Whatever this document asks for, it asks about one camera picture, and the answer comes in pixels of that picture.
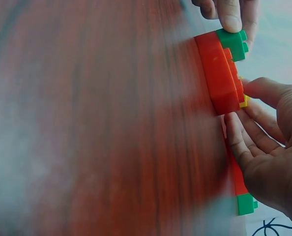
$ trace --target hand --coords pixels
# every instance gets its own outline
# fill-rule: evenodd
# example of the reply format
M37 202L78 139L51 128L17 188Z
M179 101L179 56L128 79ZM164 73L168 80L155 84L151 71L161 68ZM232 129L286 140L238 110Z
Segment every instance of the hand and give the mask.
M260 0L192 0L192 3L201 8L206 19L219 17L228 32L236 33L243 28L252 47L259 25Z
M250 101L225 115L228 142L249 192L292 220L292 86L259 78L245 84L244 92L275 108L277 120Z

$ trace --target toy building block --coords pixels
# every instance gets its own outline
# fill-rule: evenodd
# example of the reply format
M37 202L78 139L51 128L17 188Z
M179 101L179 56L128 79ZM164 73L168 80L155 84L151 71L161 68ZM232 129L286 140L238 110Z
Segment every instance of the toy building block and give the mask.
M244 95L244 102L240 103L240 108L244 108L248 106L248 101L250 100L250 97L247 95Z
M233 183L234 183L234 194L236 196L247 194L249 192L247 188L245 187L242 171L228 145L228 142L226 142L226 148L227 148L227 154L229 157L229 163L230 163L232 178L233 178Z
M248 44L244 41L247 36L244 30L238 33L229 33L224 29L216 30L223 48L229 48L233 56L233 61L245 59L245 53L249 51Z
M228 48L223 49L215 31L195 37L202 59L209 95L218 115L240 110L243 86Z
M258 207L258 202L253 200L251 194L243 194L237 196L238 215L246 215L254 212Z

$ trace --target wooden table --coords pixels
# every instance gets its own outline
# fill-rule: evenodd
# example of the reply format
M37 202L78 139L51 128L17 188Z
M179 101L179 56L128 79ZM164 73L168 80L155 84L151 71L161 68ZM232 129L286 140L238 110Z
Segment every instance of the wooden table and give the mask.
M0 0L0 236L234 235L190 0Z

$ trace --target red plastic piece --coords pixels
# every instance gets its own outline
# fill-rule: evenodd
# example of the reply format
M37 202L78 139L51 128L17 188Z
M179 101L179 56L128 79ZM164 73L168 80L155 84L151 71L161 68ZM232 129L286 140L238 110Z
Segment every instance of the red plastic piece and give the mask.
M240 110L243 86L229 48L222 48L216 32L195 37L209 95L218 115Z
M231 168L232 168L232 174L233 174L233 179L234 179L234 193L236 196L246 194L248 193L248 190L245 187L244 180L243 180L243 174L238 166L237 161L234 158L233 153L230 150L229 153L230 157L230 163L231 163Z
M245 187L244 180L243 180L243 174L242 171L235 160L234 154L231 151L231 148L228 144L227 140L227 135L226 135L226 126L222 118L222 127L224 131L224 138L225 138L225 143L226 143L226 148L227 148L227 155L229 159L229 164L232 172L232 178L233 178L233 183L234 183L234 194L236 196L247 194L248 190Z

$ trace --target green plastic piece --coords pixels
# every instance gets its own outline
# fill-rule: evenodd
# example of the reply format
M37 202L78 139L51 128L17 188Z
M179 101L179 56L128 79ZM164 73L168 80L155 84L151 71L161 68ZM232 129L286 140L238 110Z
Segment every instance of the green plastic piece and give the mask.
M218 38L223 48L229 48L233 56L233 61L245 59L245 53L249 51L248 44L244 41L247 36L244 30L238 33L229 33L224 29L216 30Z
M243 194L237 196L238 215L246 215L254 212L254 208L258 207L258 203L253 201L251 194Z
M257 201L253 202L253 207L254 207L254 209L258 208L259 207L259 203Z

